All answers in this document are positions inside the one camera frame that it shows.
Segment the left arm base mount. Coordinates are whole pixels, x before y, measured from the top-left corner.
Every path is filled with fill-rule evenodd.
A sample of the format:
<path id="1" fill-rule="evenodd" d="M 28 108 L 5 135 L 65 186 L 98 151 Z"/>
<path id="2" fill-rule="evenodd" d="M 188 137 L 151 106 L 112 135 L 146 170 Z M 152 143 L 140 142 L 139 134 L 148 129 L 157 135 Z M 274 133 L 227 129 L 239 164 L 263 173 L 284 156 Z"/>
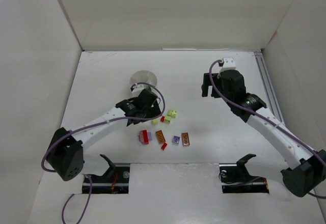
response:
<path id="1" fill-rule="evenodd" d="M 130 163 L 113 163 L 106 155 L 100 154 L 101 159 L 93 162 L 94 170 L 105 170 L 103 173 L 87 173 L 90 179 L 84 177 L 81 191 L 89 193 L 92 181 L 92 194 L 128 194 Z"/>

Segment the yellow-green lego brick small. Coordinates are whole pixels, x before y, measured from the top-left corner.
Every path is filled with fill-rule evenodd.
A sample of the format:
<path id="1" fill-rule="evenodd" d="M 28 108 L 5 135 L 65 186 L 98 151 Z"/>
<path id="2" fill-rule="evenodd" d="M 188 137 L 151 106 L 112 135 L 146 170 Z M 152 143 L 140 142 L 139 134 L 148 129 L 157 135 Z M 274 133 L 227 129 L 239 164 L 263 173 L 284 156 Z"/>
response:
<path id="1" fill-rule="evenodd" d="M 153 120 L 151 121 L 151 124 L 152 124 L 152 125 L 157 125 L 157 124 L 158 124 L 158 119 L 153 119 Z"/>

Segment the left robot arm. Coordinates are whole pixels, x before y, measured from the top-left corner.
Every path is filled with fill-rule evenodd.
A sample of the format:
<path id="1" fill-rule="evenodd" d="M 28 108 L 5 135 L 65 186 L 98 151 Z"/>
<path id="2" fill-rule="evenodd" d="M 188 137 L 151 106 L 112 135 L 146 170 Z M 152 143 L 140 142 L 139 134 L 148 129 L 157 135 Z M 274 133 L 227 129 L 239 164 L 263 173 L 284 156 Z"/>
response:
<path id="1" fill-rule="evenodd" d="M 78 174 L 109 178 L 115 167 L 112 161 L 104 154 L 86 155 L 86 151 L 115 131 L 159 117 L 157 99 L 154 92 L 144 89 L 79 129 L 57 129 L 42 158 L 42 169 L 57 173 L 63 181 L 70 181 Z"/>

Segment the yellow-green lego brick large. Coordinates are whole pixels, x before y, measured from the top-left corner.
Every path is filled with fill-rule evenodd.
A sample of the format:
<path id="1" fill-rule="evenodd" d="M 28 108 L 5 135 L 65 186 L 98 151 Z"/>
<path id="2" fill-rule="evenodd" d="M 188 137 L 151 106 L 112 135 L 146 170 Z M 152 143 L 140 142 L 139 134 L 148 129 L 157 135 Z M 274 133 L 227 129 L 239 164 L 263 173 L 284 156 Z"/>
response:
<path id="1" fill-rule="evenodd" d="M 168 112 L 167 112 L 167 116 L 169 116 L 169 117 L 175 119 L 175 118 L 177 117 L 177 111 L 174 110 L 174 109 L 170 109 L 170 110 L 168 110 Z"/>

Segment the brown lego plate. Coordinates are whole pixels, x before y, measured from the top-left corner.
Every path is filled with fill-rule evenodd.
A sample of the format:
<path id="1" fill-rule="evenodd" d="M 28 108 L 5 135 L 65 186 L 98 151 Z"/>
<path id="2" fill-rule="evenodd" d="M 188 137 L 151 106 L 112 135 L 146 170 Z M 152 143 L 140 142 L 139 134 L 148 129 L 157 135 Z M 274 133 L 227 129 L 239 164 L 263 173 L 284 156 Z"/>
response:
<path id="1" fill-rule="evenodd" d="M 155 135 L 156 135 L 156 138 L 157 138 L 157 141 L 158 141 L 159 144 L 166 143 L 166 139 L 165 139 L 164 134 L 163 134 L 163 132 L 161 130 L 156 131 Z"/>
<path id="2" fill-rule="evenodd" d="M 182 145 L 184 147 L 190 145 L 189 134 L 187 132 L 181 134 L 181 139 L 182 139 Z"/>

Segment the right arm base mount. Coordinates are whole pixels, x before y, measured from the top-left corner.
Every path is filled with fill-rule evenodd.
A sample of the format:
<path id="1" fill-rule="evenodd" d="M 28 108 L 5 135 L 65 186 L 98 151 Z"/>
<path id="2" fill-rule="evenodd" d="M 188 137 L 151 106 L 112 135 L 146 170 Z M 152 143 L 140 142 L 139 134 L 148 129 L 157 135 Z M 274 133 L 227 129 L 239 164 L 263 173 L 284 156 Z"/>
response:
<path id="1" fill-rule="evenodd" d="M 256 157 L 247 154 L 236 163 L 220 163 L 218 178 L 221 181 L 222 193 L 268 193 L 268 183 L 265 178 L 251 176 L 246 163 Z"/>

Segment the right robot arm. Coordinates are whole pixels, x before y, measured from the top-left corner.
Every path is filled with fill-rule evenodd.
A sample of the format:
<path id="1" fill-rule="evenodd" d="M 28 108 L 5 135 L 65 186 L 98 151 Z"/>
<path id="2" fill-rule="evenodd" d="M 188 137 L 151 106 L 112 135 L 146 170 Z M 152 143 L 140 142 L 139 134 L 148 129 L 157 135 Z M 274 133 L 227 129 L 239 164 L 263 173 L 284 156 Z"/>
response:
<path id="1" fill-rule="evenodd" d="M 259 132 L 283 157 L 269 163 L 248 153 L 235 163 L 224 163 L 219 177 L 228 187 L 240 189 L 267 178 L 282 183 L 293 195 L 302 198 L 325 181 L 325 150 L 316 151 L 291 133 L 260 97 L 247 92 L 239 71 L 205 73 L 201 89 L 202 97 L 222 98 L 234 115 Z"/>

